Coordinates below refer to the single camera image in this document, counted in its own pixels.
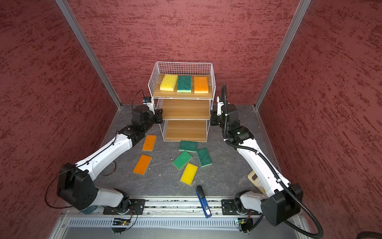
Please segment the white wire shelf rack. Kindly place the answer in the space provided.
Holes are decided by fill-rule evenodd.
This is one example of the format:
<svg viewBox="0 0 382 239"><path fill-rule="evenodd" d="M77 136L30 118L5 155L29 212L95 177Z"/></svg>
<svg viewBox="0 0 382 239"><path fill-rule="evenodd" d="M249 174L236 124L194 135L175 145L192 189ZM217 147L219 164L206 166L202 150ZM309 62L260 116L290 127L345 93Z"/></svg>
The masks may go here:
<svg viewBox="0 0 382 239"><path fill-rule="evenodd" d="M191 77L191 91L163 91L160 86L165 75ZM210 128L210 110L215 97L216 82L212 63L163 62L155 63L149 92L155 109L163 110L160 125L164 141L206 142Z"/></svg>

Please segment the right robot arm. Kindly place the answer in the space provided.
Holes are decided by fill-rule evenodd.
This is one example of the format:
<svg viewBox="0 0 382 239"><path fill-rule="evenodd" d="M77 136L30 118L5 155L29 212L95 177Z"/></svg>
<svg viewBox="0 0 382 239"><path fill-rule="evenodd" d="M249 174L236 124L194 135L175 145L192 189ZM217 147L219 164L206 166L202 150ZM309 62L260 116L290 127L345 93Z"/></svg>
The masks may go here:
<svg viewBox="0 0 382 239"><path fill-rule="evenodd" d="M301 187L298 184L292 185L263 154L253 134L240 124L235 105L218 103L211 111L210 123L221 128L224 142L247 161L265 189L264 194L252 191L242 194L239 199L242 208L261 213L273 226L285 223L307 237L323 238L324 232L320 222L302 202ZM289 218L301 210L314 222L317 233L304 231L289 222Z"/></svg>

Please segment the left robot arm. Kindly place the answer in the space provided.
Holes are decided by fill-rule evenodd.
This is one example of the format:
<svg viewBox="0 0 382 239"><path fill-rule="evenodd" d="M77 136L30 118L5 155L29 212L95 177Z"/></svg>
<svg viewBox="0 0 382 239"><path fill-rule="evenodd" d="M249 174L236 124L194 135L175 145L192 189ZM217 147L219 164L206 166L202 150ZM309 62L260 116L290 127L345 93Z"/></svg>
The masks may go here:
<svg viewBox="0 0 382 239"><path fill-rule="evenodd" d="M131 203L125 192L97 188L94 181L120 155L136 146L153 125L162 122L163 110L155 109L152 103L134 108L131 124L118 130L110 142L76 164L61 167L57 196L79 211L105 206L120 215L130 213Z"/></svg>

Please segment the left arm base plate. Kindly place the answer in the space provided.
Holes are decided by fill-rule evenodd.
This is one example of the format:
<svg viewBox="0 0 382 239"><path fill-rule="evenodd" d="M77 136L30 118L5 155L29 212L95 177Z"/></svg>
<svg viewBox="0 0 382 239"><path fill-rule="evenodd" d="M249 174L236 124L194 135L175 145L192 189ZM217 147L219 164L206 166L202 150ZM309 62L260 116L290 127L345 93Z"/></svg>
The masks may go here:
<svg viewBox="0 0 382 239"><path fill-rule="evenodd" d="M117 215L127 217L131 214L142 215L145 208L145 199L128 199L123 200L121 204L115 208L104 207L104 215Z"/></svg>

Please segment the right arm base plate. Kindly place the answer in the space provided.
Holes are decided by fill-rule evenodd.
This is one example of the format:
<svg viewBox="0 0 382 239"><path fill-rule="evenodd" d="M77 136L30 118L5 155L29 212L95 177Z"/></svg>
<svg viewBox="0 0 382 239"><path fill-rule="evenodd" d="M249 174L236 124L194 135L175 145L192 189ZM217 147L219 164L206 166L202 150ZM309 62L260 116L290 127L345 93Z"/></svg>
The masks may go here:
<svg viewBox="0 0 382 239"><path fill-rule="evenodd" d="M224 216L249 216L250 214L254 214L252 210L238 208L235 204L235 200L232 199L222 199L221 210Z"/></svg>

